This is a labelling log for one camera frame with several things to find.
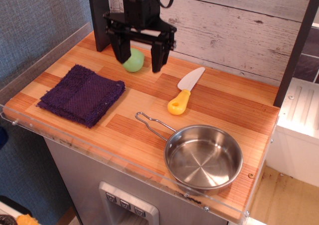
yellow handle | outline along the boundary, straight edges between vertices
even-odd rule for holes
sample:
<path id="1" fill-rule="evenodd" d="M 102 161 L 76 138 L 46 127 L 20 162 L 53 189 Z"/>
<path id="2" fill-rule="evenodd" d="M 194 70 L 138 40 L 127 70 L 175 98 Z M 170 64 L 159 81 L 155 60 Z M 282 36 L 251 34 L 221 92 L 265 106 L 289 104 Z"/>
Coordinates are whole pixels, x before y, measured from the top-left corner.
<path id="1" fill-rule="evenodd" d="M 174 98 L 168 103 L 167 105 L 168 112 L 174 115 L 182 114 L 186 110 L 189 96 L 190 96 L 189 90 L 186 90 L 186 89 L 182 90 L 177 95 L 176 98 Z"/>

wire handle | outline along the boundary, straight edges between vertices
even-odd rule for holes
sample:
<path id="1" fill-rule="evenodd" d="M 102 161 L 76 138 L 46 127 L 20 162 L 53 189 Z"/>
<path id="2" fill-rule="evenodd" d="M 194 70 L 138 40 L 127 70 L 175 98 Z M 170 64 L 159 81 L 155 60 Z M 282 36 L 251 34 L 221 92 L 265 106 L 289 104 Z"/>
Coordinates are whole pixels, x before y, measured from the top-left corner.
<path id="1" fill-rule="evenodd" d="M 153 118 L 147 116 L 146 114 L 144 114 L 143 112 L 137 112 L 137 113 L 135 114 L 135 118 L 138 119 L 139 121 L 143 122 L 144 124 L 146 124 L 146 126 L 148 127 L 148 129 L 149 129 L 150 131 L 152 131 L 153 133 L 157 134 L 157 135 L 158 135 L 160 138 L 162 138 L 163 140 L 167 141 L 167 139 L 166 139 L 165 137 L 163 137 L 163 136 L 160 135 L 158 132 L 156 132 L 155 130 L 153 130 L 145 120 L 139 118 L 139 115 L 140 115 L 140 114 L 144 115 L 147 119 L 152 120 L 152 121 L 156 121 L 156 122 L 158 122 L 158 123 L 164 125 L 165 127 L 171 129 L 172 131 L 176 132 L 175 129 L 173 129 L 172 127 L 168 126 L 167 124 L 161 122 L 160 120 L 158 120 L 158 119 L 153 119 Z"/>
<path id="2" fill-rule="evenodd" d="M 174 2 L 174 0 L 169 0 L 168 5 L 167 5 L 167 6 L 164 6 L 164 4 L 162 4 L 162 3 L 160 2 L 160 0 L 157 0 L 157 1 L 159 2 L 159 4 L 161 5 L 161 7 L 163 7 L 163 8 L 169 8 L 169 7 L 173 4 L 173 2 Z"/>

green ball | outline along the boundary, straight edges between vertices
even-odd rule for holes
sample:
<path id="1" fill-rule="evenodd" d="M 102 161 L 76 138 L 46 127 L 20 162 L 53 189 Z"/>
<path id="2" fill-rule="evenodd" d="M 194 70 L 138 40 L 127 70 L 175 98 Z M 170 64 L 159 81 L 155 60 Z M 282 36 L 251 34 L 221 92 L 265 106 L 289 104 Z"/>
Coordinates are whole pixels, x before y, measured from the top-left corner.
<path id="1" fill-rule="evenodd" d="M 137 72 L 144 64 L 144 54 L 138 49 L 131 48 L 130 58 L 123 63 L 123 67 L 128 72 Z"/>

metal pan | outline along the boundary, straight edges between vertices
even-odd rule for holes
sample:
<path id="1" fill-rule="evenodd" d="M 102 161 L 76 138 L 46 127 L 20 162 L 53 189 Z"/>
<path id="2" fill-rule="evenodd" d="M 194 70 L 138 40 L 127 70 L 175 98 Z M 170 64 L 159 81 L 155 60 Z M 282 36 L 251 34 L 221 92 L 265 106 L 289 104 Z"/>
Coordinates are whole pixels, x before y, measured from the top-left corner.
<path id="1" fill-rule="evenodd" d="M 166 139 L 141 119 L 140 114 L 171 129 L 174 134 Z M 223 130 L 198 124 L 176 131 L 143 112 L 136 113 L 135 117 L 166 141 L 165 164 L 172 176 L 183 185 L 201 193 L 210 190 L 217 194 L 238 176 L 243 165 L 243 154 L 235 139 Z"/>

wooden cutting board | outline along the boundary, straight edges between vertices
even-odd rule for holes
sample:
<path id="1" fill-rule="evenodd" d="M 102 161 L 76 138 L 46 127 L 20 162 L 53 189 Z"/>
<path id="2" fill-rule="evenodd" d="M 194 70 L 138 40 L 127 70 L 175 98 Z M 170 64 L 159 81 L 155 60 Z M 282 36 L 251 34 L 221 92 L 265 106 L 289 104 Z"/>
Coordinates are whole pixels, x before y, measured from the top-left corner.
<path id="1" fill-rule="evenodd" d="M 103 52 L 96 51 L 91 33 L 13 97 L 3 112 L 22 126 L 176 196 L 183 192 L 165 166 L 165 141 L 136 120 L 135 114 L 144 112 L 174 129 L 192 124 L 218 127 L 234 137 L 241 147 L 244 165 L 240 175 L 218 195 L 207 192 L 207 197 L 189 199 L 182 195 L 181 198 L 196 206 L 210 206 L 213 213 L 238 222 L 248 207 L 277 121 L 279 108 L 272 104 L 278 88 L 206 68 L 191 91 L 186 111 L 171 115 L 167 103 L 180 92 L 178 82 L 200 65 L 169 57 L 162 70 L 153 73 L 150 51 L 140 50 L 145 55 L 144 66 L 138 72 L 129 73 L 115 59 L 110 46 Z M 100 76 L 122 80 L 126 85 L 120 99 L 91 129 L 35 106 L 75 64 Z M 151 123 L 151 127 L 166 138 L 172 134 L 159 124 Z"/>

